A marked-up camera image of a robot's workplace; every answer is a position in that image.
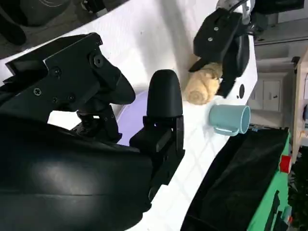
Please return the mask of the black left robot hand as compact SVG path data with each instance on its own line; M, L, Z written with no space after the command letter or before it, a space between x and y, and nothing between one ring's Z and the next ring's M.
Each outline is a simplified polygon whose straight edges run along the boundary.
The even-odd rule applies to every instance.
M199 28L193 40L193 53L200 59L189 69L191 73L210 63L222 65L218 95L226 98L249 62L249 37L243 14L217 8Z

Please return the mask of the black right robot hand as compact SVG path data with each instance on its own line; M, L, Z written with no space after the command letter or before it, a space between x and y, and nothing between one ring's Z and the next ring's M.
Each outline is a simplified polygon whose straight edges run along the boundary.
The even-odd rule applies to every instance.
M7 63L0 88L0 228L124 231L139 223L185 151L180 83L150 81L143 128L129 142L113 104L135 92L97 33L58 38Z

